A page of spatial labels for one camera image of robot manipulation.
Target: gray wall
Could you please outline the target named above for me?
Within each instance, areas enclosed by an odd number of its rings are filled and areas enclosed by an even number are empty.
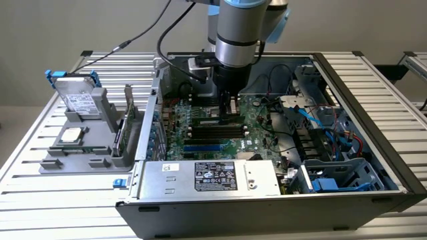
[[[82,50],[110,51],[151,24],[166,0],[2,0],[0,105],[43,106],[54,91],[46,69],[70,70]],[[128,52],[154,52],[166,27],[187,8],[174,0],[152,31]],[[426,0],[290,0],[289,25],[269,51],[361,50],[374,63],[403,51],[427,52]],[[164,51],[206,46],[207,7],[198,5],[164,40]],[[425,100],[427,85],[409,77],[399,88]]]

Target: metal panel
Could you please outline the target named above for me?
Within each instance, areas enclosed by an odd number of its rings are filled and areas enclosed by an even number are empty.
[[[102,56],[103,53],[94,53],[88,61]],[[334,65],[359,66],[362,63],[361,58],[351,52],[329,52],[325,56]],[[142,65],[151,65],[154,57],[151,53],[116,53],[95,64],[102,72],[100,81],[110,93],[120,93],[124,84],[135,85],[134,93],[144,93],[151,87],[152,69],[143,68]],[[349,69],[343,72],[342,79],[346,83],[355,83],[353,86],[359,86],[359,89],[361,86],[370,84],[378,87],[381,80],[374,73],[369,73],[370,71],[369,67],[358,70]],[[126,106],[124,97],[112,96],[115,98],[110,98],[111,102],[119,109],[123,108]],[[142,94],[135,97],[138,98],[136,105],[144,111],[147,98]],[[413,145],[413,141],[418,143],[406,148],[415,151],[403,152],[401,156],[427,187],[427,152],[423,151],[426,147],[421,145],[426,140],[426,128],[418,121],[398,118],[413,114],[391,93],[357,95],[357,99],[373,118],[397,117],[395,120],[383,118],[381,121],[393,124],[379,124],[379,129],[393,144],[397,144],[397,148]],[[39,161],[46,155],[44,149],[50,146],[66,122],[64,110],[64,104],[55,95],[0,170],[0,239],[136,240],[131,228],[114,209],[115,202],[127,197],[128,190],[114,189],[112,180],[126,179],[127,173],[39,174]],[[382,215],[357,231],[287,233],[215,239],[422,240],[426,238],[427,202],[425,200],[405,212]]]

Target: motherboard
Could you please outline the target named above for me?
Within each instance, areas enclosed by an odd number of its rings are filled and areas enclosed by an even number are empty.
[[[270,113],[263,99],[246,95],[238,99],[239,114],[227,125],[218,125],[219,108],[194,106],[190,100],[167,100],[163,121],[167,129],[167,160],[256,159],[281,161]]]

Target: white sticker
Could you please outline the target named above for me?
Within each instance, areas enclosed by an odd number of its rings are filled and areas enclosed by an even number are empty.
[[[162,168],[163,172],[179,171],[179,170],[180,170],[180,164],[179,163],[163,164],[163,168]]]
[[[67,99],[71,107],[78,114],[100,114],[99,109],[95,105],[91,94],[67,94]]]

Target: warning label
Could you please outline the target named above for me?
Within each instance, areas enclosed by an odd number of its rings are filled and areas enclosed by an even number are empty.
[[[70,107],[78,114],[99,114],[99,109],[95,105],[91,94],[67,94]]]
[[[196,162],[194,188],[198,192],[238,190],[235,163]]]

